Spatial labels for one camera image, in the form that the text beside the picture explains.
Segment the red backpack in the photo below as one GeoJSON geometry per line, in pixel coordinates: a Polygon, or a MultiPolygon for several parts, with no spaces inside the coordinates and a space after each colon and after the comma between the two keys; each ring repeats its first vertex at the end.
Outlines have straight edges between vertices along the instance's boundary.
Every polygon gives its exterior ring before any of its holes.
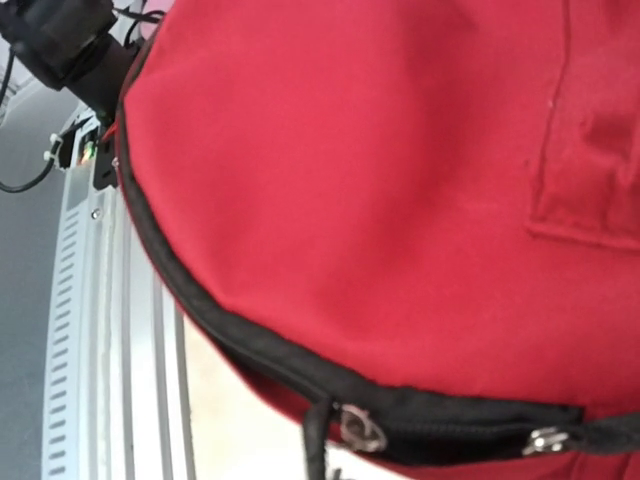
{"type": "Polygon", "coordinates": [[[177,1],[117,110],[187,316],[416,479],[639,475],[639,5],[177,1]]]}

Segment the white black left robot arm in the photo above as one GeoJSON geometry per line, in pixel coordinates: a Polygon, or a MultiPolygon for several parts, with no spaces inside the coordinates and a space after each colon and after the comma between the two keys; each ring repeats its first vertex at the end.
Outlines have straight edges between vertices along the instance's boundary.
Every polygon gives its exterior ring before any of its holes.
{"type": "Polygon", "coordinates": [[[131,26],[156,25],[162,11],[143,13],[112,1],[3,1],[1,38],[7,59],[5,97],[16,61],[44,86],[69,90],[105,125],[112,123],[125,77],[136,55],[131,35],[120,43],[111,29],[121,17],[131,26]]]}

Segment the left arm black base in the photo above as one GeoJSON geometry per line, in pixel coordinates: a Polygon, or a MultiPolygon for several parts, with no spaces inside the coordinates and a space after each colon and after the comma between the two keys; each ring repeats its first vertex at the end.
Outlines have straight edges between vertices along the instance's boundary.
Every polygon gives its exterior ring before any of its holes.
{"type": "Polygon", "coordinates": [[[93,117],[76,120],[64,131],[53,133],[43,158],[61,171],[92,167],[96,191],[118,186],[114,138],[107,136],[107,130],[93,117]]]}

